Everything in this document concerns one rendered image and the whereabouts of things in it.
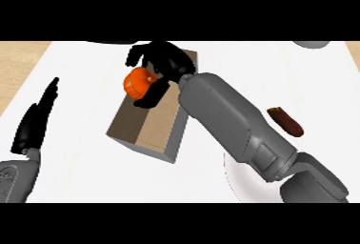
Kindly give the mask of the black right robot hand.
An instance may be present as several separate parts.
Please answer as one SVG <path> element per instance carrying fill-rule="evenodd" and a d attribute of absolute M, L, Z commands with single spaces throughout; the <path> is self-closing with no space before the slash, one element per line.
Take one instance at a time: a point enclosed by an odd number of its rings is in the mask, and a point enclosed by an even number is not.
<path fill-rule="evenodd" d="M 169 82 L 178 83 L 185 74 L 195 74 L 195 64 L 189 55 L 167 41 L 133 45 L 126 65 L 133 67 L 142 61 L 142 67 L 153 64 L 156 73 L 163 77 L 150 86 L 145 96 L 136 100 L 135 106 L 153 109 L 159 106 L 170 88 Z"/>

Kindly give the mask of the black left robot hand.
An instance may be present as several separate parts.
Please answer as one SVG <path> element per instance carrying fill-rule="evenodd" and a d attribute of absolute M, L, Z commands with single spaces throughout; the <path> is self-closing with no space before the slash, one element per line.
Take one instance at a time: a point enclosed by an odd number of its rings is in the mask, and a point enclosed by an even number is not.
<path fill-rule="evenodd" d="M 58 97 L 58 82 L 60 78 L 55 77 L 45 89 L 40 102 L 30 106 L 23 116 L 15 132 L 12 153 L 23 154 L 24 150 L 39 150 L 43 146 L 49 114 Z"/>

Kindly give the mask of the orange squash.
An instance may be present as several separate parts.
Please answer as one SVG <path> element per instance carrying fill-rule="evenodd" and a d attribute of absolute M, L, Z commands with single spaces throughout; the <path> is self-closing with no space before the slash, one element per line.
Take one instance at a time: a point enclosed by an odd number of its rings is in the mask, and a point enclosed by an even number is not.
<path fill-rule="evenodd" d="M 138 100 L 147 94 L 151 85 L 159 81 L 156 74 L 144 67 L 132 70 L 125 79 L 125 91 L 132 99 Z"/>

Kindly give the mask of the brown cardboard box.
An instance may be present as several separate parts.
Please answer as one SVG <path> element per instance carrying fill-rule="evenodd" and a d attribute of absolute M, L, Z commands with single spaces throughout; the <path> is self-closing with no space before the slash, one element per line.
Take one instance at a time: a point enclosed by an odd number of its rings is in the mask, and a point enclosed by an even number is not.
<path fill-rule="evenodd" d="M 126 96 L 107 135 L 133 151 L 175 163 L 189 115 L 179 105 L 179 85 L 169 85 L 154 109 L 138 108 Z"/>

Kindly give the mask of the white plate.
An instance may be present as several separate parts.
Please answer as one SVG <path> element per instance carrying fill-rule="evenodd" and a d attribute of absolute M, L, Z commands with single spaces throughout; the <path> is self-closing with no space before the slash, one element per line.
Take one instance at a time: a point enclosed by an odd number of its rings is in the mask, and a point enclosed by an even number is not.
<path fill-rule="evenodd" d="M 225 153 L 225 174 L 232 191 L 244 203 L 282 203 L 281 186 L 284 182 L 268 183 L 253 167 L 238 163 Z"/>

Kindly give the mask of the grey round object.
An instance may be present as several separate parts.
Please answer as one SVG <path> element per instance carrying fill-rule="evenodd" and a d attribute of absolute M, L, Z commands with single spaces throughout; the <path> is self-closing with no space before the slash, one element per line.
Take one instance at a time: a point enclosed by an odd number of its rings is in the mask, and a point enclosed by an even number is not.
<path fill-rule="evenodd" d="M 296 41 L 296 44 L 308 49 L 322 49 L 328 46 L 330 41 Z"/>

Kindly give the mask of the dark red-brown vegetable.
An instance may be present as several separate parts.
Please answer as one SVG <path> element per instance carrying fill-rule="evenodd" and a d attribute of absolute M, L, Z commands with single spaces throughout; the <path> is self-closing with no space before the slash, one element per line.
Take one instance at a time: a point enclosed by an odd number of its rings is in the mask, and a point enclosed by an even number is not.
<path fill-rule="evenodd" d="M 293 135 L 294 137 L 302 137 L 305 135 L 305 129 L 302 125 L 281 107 L 271 108 L 268 110 L 268 113 L 290 135 Z"/>

